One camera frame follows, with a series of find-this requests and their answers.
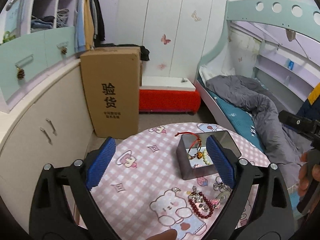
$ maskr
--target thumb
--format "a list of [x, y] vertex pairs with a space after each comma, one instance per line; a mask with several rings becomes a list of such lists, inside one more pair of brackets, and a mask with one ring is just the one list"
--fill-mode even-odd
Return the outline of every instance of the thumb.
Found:
[[176, 240], [176, 238], [177, 231], [175, 229], [169, 229], [161, 234], [151, 236], [147, 240]]
[[316, 164], [312, 169], [312, 176], [316, 181], [320, 182], [320, 165]]

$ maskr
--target yellow garment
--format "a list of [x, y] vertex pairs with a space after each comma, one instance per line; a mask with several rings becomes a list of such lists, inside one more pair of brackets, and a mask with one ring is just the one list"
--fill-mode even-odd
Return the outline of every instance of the yellow garment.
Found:
[[85, 49], [89, 50], [93, 46], [94, 25], [90, 11], [90, 0], [84, 0], [84, 36]]
[[313, 89], [313, 91], [308, 96], [310, 105], [312, 105], [320, 95], [320, 83]]

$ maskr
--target gray open box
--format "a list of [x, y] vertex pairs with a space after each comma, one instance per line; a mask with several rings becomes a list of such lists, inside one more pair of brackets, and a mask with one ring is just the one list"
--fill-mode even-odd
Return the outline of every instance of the gray open box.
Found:
[[[220, 142], [223, 148], [230, 149], [238, 158], [241, 157], [241, 153], [228, 131], [197, 133], [197, 135], [202, 141], [202, 147], [205, 146], [207, 138], [213, 135], [218, 140], [218, 142]], [[195, 140], [196, 137], [194, 135], [183, 134], [181, 135], [180, 142], [177, 147], [178, 163], [182, 179], [184, 180], [195, 179], [217, 173], [217, 170], [213, 164], [205, 165], [198, 168], [193, 168], [191, 166], [190, 160], [188, 159], [188, 150]], [[192, 148], [198, 148], [198, 146], [199, 144], [195, 143]]]

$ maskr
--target blue gripper pad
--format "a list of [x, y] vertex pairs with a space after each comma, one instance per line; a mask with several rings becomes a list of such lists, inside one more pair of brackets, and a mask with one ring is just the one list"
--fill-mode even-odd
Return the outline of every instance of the blue gripper pad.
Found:
[[206, 149], [222, 182], [230, 188], [234, 188], [236, 186], [235, 171], [223, 151], [211, 136], [207, 138]]
[[96, 187], [104, 172], [106, 171], [113, 155], [116, 152], [116, 141], [113, 138], [109, 138], [99, 148], [99, 154], [87, 171], [86, 186], [89, 190]]

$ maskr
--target floor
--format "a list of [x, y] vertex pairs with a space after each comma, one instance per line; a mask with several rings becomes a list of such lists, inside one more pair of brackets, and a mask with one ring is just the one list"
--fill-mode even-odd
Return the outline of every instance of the floor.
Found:
[[[157, 127], [159, 125], [179, 122], [217, 123], [205, 103], [202, 101], [199, 111], [194, 115], [186, 113], [141, 113], [139, 114], [138, 132], [142, 132], [152, 127]], [[104, 141], [105, 138], [93, 137], [90, 145], [88, 146], [88, 152], [98, 149]], [[121, 139], [116, 139], [117, 145], [122, 141], [123, 140]]]

